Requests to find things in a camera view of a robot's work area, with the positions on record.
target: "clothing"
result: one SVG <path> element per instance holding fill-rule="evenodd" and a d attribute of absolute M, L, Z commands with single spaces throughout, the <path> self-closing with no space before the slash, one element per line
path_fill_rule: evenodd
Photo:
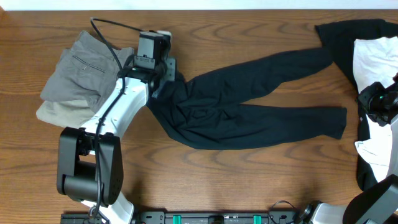
<path fill-rule="evenodd" d="M 195 149 L 247 149 L 327 135 L 340 139 L 345 108 L 241 104 L 332 63 L 327 49 L 282 52 L 165 84 L 147 106 L 174 140 Z"/>
<path fill-rule="evenodd" d="M 357 84 L 353 74 L 354 41 L 398 35 L 398 24 L 382 19 L 333 22 L 315 26 L 315 29 L 322 45 L 330 50 L 333 61 L 356 88 Z M 358 126 L 358 140 L 365 141 L 370 138 L 366 113 L 358 108 L 358 114 L 361 121 Z M 367 190 L 377 183 L 370 165 L 362 158 L 358 159 L 357 182 L 361 190 Z"/>
<path fill-rule="evenodd" d="M 36 111 L 37 119 L 60 127 L 80 128 L 94 116 L 85 100 L 44 101 Z"/>
<path fill-rule="evenodd" d="M 123 63 L 132 48 L 114 50 Z M 119 68 L 109 49 L 82 31 L 71 49 L 62 52 L 40 97 L 37 118 L 61 127 L 79 128 L 112 93 Z"/>
<path fill-rule="evenodd" d="M 398 73 L 398 37 L 355 40 L 353 73 L 359 92 L 374 82 L 381 82 L 385 88 L 392 85 L 392 78 Z M 381 127 L 367 119 L 371 138 L 355 142 L 355 146 L 380 182 L 386 178 L 390 164 L 391 126 Z"/>
<path fill-rule="evenodd" d="M 128 47 L 114 50 L 123 63 L 133 53 Z M 86 100 L 97 112 L 112 93 L 119 67 L 102 42 L 82 31 L 69 53 L 62 57 L 40 95 L 43 100 L 61 102 Z"/>

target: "wooden table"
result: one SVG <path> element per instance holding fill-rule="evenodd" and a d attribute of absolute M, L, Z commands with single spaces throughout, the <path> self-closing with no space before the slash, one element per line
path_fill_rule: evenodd
<path fill-rule="evenodd" d="M 37 120 L 39 94 L 62 49 L 91 16 L 173 33 L 171 54 L 189 80 L 204 72 L 286 50 L 320 46 L 315 24 L 383 18 L 397 11 L 80 11 L 4 12 L 0 16 L 0 222 L 57 223 L 87 211 L 55 186 L 62 128 Z M 138 33 L 109 24 L 101 31 L 118 47 L 136 47 Z M 319 199 L 346 205 L 359 194 L 354 141 L 356 92 L 335 64 L 249 103 L 344 106 L 342 140 L 306 141 L 241 151 L 195 150 L 171 140 L 143 108 L 123 139 L 122 191 L 139 208 L 267 210 L 277 200 L 303 207 Z"/>

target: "white wall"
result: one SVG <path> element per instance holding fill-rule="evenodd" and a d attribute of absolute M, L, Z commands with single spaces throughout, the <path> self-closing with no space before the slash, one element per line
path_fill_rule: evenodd
<path fill-rule="evenodd" d="M 398 9 L 398 0 L 0 0 L 4 10 Z"/>

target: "cable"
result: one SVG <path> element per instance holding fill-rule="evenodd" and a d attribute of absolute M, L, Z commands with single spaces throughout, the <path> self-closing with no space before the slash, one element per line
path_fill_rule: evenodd
<path fill-rule="evenodd" d="M 133 29 L 133 30 L 136 30 L 136 31 L 142 31 L 142 30 L 138 29 L 138 28 L 135 28 L 135 27 L 127 26 L 127 25 L 124 25 L 124 24 L 121 24 L 121 23 L 118 23 L 118 22 L 108 21 L 108 20 L 105 20 L 105 19 L 98 19 L 98 18 L 94 18 L 94 17 L 90 18 L 90 23 L 93 26 L 95 32 L 99 35 L 101 40 L 107 46 L 107 48 L 111 52 L 112 56 L 114 57 L 116 63 L 118 64 L 119 71 L 121 71 L 123 68 L 122 68 L 122 65 L 120 63 L 120 60 L 118 59 L 118 56 L 116 56 L 116 54 L 114 53 L 114 50 L 112 49 L 111 44 L 105 39 L 105 37 L 100 32 L 100 30 L 95 26 L 94 21 L 107 22 L 107 23 L 110 23 L 110 24 L 114 24 L 114 25 L 130 28 L 130 29 Z M 116 102 L 118 102 L 120 97 L 123 96 L 125 89 L 126 89 L 126 80 L 125 80 L 125 77 L 122 77 L 122 89 L 119 92 L 119 94 L 117 95 L 117 97 L 112 101 L 110 106 L 106 109 L 106 111 L 104 112 L 102 117 L 100 117 L 100 119 L 98 120 L 98 125 L 97 125 L 96 131 L 95 131 L 94 150 L 95 150 L 95 162 L 96 162 L 96 174 L 97 174 L 98 186 L 97 186 L 97 201 L 96 201 L 96 205 L 94 206 L 94 210 L 92 212 L 90 212 L 90 215 L 92 217 L 97 217 L 98 212 L 100 210 L 101 202 L 102 202 L 103 184 L 102 184 L 102 181 L 101 181 L 101 164 L 100 164 L 100 153 L 101 153 L 101 150 L 100 150 L 100 132 L 101 132 L 101 128 L 102 128 L 102 125 L 104 124 L 106 116 L 111 111 L 111 109 L 116 104 Z"/>
<path fill-rule="evenodd" d="M 106 218 L 106 216 L 104 214 L 102 214 L 101 211 L 98 212 L 98 215 L 101 219 L 105 220 L 105 224 L 110 224 L 110 220 L 108 218 Z M 94 222 L 91 222 L 90 220 L 90 216 L 87 216 L 87 218 L 85 218 L 83 220 L 83 224 L 95 224 L 95 219 L 96 218 L 92 218 L 94 220 Z"/>
<path fill-rule="evenodd" d="M 269 211 L 271 211 L 276 205 L 278 205 L 278 204 L 280 204 L 280 203 L 287 203 L 287 204 L 289 204 L 296 212 L 298 212 L 298 209 L 297 209 L 297 208 L 295 208 L 290 202 L 285 201 L 285 200 L 279 200 L 279 201 L 275 202 L 275 204 L 273 204 L 273 205 L 271 206 L 271 208 L 269 208 Z M 271 219 L 271 221 L 272 221 L 274 224 L 278 224 L 278 223 L 275 222 L 274 216 L 273 216 L 273 215 L 270 215 L 270 216 L 269 216 L 269 219 Z"/>

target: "pant leg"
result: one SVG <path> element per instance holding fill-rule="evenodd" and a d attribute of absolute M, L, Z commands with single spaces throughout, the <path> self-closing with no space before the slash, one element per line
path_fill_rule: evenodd
<path fill-rule="evenodd" d="M 248 149 L 327 135 L 340 139 L 345 108 L 276 108 L 238 105 L 190 113 L 177 141 L 196 149 Z"/>
<path fill-rule="evenodd" d="M 239 65 L 221 68 L 187 83 L 191 108 L 239 104 L 265 96 L 281 83 L 307 77 L 331 65 L 327 49 L 282 52 Z"/>
<path fill-rule="evenodd" d="M 85 100 L 44 101 L 36 111 L 37 119 L 61 127 L 80 128 L 94 116 Z"/>

